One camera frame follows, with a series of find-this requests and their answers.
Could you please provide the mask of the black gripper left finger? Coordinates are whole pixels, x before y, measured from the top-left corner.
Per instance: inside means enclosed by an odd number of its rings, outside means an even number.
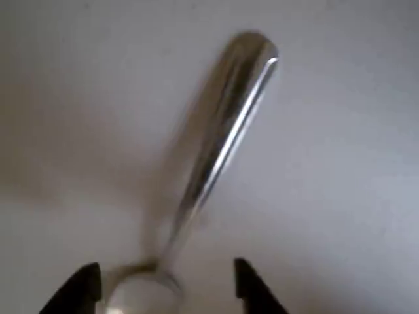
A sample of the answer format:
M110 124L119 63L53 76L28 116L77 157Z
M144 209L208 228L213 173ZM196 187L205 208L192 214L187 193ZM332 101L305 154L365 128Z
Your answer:
M40 314L93 314L101 300L101 270L97 262L79 268L49 299Z

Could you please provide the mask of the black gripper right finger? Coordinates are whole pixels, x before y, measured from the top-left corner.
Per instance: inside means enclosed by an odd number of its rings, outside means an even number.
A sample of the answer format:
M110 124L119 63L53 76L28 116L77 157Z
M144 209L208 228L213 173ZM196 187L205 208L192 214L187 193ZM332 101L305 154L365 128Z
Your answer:
M234 279L244 313L289 313L245 258L234 259Z

